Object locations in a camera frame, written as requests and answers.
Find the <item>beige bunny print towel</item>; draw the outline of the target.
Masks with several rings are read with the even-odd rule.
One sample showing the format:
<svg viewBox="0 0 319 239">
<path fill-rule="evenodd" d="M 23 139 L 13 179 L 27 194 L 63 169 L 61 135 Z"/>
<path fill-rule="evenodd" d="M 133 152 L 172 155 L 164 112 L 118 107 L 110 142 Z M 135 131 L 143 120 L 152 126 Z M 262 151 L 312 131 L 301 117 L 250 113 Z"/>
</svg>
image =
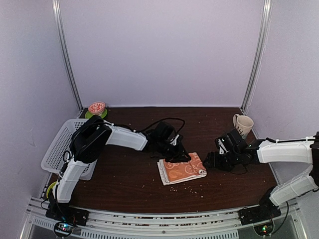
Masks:
<svg viewBox="0 0 319 239">
<path fill-rule="evenodd" d="M 178 184 L 207 175 L 206 168 L 196 152 L 189 153 L 191 160 L 181 163 L 165 162 L 160 159 L 157 162 L 159 175 L 164 186 Z"/>
</svg>

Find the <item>white plastic basket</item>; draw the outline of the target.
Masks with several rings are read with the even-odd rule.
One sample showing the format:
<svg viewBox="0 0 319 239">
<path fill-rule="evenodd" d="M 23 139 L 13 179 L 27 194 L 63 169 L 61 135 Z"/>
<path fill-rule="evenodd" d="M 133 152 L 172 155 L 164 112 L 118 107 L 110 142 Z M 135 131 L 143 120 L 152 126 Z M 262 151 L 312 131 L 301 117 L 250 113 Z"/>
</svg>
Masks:
<svg viewBox="0 0 319 239">
<path fill-rule="evenodd" d="M 58 175 L 64 164 L 64 152 L 69 150 L 73 133 L 86 121 L 87 119 L 69 119 L 62 125 L 42 159 L 43 170 Z"/>
</svg>

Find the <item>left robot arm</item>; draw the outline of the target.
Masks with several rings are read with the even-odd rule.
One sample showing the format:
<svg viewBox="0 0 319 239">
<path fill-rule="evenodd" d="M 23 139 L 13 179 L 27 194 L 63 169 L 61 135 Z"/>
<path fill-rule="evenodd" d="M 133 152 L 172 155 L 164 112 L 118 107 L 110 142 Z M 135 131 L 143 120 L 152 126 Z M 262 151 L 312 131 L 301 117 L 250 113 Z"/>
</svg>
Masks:
<svg viewBox="0 0 319 239">
<path fill-rule="evenodd" d="M 58 179 L 48 189 L 47 197 L 53 214 L 67 221 L 72 211 L 69 203 L 73 190 L 84 169 L 95 162 L 106 145 L 115 145 L 136 151 L 159 153 L 166 162 L 180 163 L 191 160 L 182 144 L 182 135 L 170 123 L 169 118 L 155 121 L 144 129 L 136 130 L 124 124 L 114 124 L 93 116 L 71 136 L 68 150 L 63 154 L 63 166 Z"/>
</svg>

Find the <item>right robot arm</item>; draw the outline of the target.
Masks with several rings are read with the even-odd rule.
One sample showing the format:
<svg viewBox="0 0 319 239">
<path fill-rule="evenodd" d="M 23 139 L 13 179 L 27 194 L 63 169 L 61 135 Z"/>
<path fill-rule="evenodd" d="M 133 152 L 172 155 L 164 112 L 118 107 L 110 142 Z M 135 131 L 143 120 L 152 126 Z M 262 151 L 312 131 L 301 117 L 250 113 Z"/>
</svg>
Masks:
<svg viewBox="0 0 319 239">
<path fill-rule="evenodd" d="M 271 189 L 256 208 L 259 219 L 267 219 L 275 207 L 319 189 L 319 136 L 294 140 L 257 139 L 248 144 L 236 129 L 215 140 L 217 152 L 207 154 L 203 165 L 231 172 L 236 165 L 271 162 L 306 163 L 307 169 L 284 184 Z"/>
</svg>

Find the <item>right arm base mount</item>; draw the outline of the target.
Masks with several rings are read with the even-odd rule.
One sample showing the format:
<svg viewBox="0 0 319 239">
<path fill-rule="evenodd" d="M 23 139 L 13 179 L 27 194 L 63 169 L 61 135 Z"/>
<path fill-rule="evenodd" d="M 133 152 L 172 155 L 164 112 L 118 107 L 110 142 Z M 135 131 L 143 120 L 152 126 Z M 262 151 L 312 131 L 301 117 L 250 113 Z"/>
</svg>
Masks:
<svg viewBox="0 0 319 239">
<path fill-rule="evenodd" d="M 255 224 L 267 220 L 271 220 L 281 215 L 278 207 L 272 209 L 263 209 L 261 206 L 243 208 L 238 211 L 241 225 Z"/>
</svg>

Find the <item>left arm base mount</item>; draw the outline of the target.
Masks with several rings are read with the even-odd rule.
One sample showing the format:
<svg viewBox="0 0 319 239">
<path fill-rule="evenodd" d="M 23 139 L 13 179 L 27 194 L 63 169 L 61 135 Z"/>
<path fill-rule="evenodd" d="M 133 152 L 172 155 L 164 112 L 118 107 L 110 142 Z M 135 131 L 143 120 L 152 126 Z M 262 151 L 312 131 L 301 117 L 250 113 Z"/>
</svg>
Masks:
<svg viewBox="0 0 319 239">
<path fill-rule="evenodd" d="M 47 218 L 66 222 L 74 226 L 86 226 L 89 212 L 87 210 L 76 208 L 52 208 L 46 211 L 45 216 Z"/>
</svg>

